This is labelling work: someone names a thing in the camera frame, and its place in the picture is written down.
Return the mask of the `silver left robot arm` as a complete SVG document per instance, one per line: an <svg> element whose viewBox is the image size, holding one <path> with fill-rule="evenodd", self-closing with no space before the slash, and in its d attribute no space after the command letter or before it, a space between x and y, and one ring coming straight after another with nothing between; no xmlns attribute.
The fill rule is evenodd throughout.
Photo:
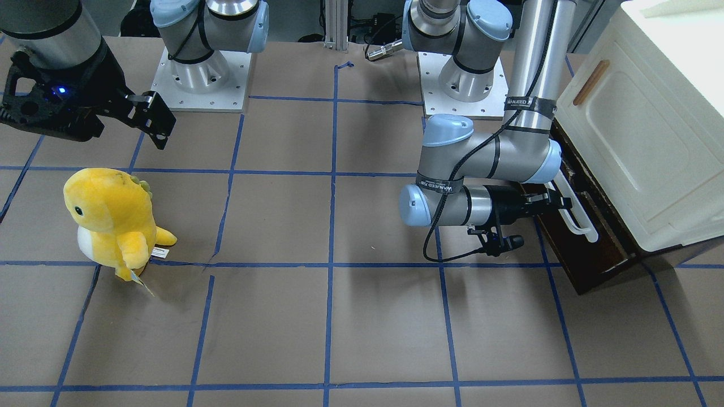
<svg viewBox="0 0 724 407"><path fill-rule="evenodd" d="M400 193L415 227L510 224L567 214L562 149L550 137L574 1L408 1L404 49L418 54L426 125L416 180Z"/></svg>

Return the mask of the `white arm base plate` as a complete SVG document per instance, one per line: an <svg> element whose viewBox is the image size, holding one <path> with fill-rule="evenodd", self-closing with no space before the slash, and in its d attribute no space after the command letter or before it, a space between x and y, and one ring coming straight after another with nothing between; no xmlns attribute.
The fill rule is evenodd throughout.
<svg viewBox="0 0 724 407"><path fill-rule="evenodd" d="M426 116L456 114L471 119L502 119L508 85L497 59L483 74L466 72L447 54L418 53Z"/></svg>
<svg viewBox="0 0 724 407"><path fill-rule="evenodd" d="M206 61L181 64L167 49L152 81L171 111L243 112L252 67L251 53L216 51Z"/></svg>

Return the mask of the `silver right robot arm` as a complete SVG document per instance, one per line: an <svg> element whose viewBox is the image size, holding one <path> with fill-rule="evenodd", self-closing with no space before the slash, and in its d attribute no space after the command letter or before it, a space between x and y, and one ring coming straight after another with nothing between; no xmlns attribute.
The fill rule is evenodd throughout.
<svg viewBox="0 0 724 407"><path fill-rule="evenodd" d="M402 193L404 209L443 212L462 201L473 209L480 188L463 185L466 175L541 184L559 174L561 149L550 139L532 139L541 127L524 126L539 116L552 121L554 100L545 98L543 71L563 2L550 10L546 41L526 51L538 57L535 75L517 76L505 101L499 131L474 142L469 119L435 114L428 121L416 182ZM269 11L264 1L153 1L153 24L178 66L206 64L223 51L260 53L266 46ZM402 44L411 51L450 55L461 75L491 78L492 57L507 41L510 14L496 1L408 1ZM102 131L100 114L138 127L163 149L174 125L161 97L135 95L79 1L3 1L2 33L19 47L3 94L3 122L30 132L88 141Z"/></svg>

